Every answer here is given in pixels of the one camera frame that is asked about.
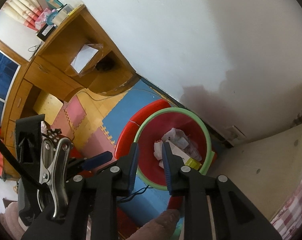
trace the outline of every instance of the white paper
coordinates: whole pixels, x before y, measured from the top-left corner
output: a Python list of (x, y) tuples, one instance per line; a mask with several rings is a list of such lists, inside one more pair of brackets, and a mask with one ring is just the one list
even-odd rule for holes
[(98, 51), (98, 49), (84, 45), (72, 61), (71, 66), (79, 74)]

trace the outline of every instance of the black cable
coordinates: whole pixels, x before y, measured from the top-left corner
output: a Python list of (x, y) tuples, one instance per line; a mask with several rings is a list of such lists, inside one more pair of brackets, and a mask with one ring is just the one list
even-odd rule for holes
[(36, 181), (27, 171), (20, 165), (16, 158), (11, 154), (8, 148), (0, 140), (0, 153), (11, 164), (11, 166), (22, 176), (25, 177), (37, 189), (45, 189), (45, 187)]
[(148, 188), (152, 188), (152, 187), (150, 187), (150, 186), (143, 187), (143, 188), (139, 189), (138, 191), (132, 193), (131, 196), (125, 197), (125, 198), (122, 198), (122, 199), (118, 200), (118, 201), (117, 201), (117, 204), (126, 203), (126, 202), (129, 202), (129, 201), (133, 200), (133, 198), (134, 198), (135, 196), (141, 195), (141, 194), (145, 193), (146, 190), (147, 190)]

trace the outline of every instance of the drawer handle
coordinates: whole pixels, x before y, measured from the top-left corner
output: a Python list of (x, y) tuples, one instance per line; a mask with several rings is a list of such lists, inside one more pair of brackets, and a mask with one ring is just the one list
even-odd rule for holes
[(49, 74), (49, 71), (46, 70), (43, 66), (39, 65), (38, 67), (42, 72), (46, 73), (46, 74)]
[(22, 100), (22, 98), (19, 98), (17, 108), (19, 108), (19, 106), (20, 106), (20, 104), (21, 104), (21, 100)]

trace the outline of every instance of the finger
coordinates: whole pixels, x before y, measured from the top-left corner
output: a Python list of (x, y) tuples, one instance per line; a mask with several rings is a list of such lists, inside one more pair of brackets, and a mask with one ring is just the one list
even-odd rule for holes
[(128, 240), (169, 240), (173, 235), (180, 219), (180, 212), (168, 209), (155, 219), (146, 223), (136, 231)]

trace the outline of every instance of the white wall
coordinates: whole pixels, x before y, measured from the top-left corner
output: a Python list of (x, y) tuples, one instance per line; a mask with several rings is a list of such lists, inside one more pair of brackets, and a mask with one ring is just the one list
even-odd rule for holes
[(0, 11), (0, 40), (26, 60), (29, 60), (33, 54), (28, 49), (34, 45), (39, 45), (41, 42), (35, 33), (36, 31)]
[(16, 185), (15, 181), (3, 181), (0, 179), (0, 213), (5, 212), (5, 206), (3, 205), (3, 198), (8, 200), (18, 201), (18, 195), (14, 192), (13, 187)]
[(139, 74), (225, 136), (285, 130), (302, 109), (296, 0), (82, 1)]

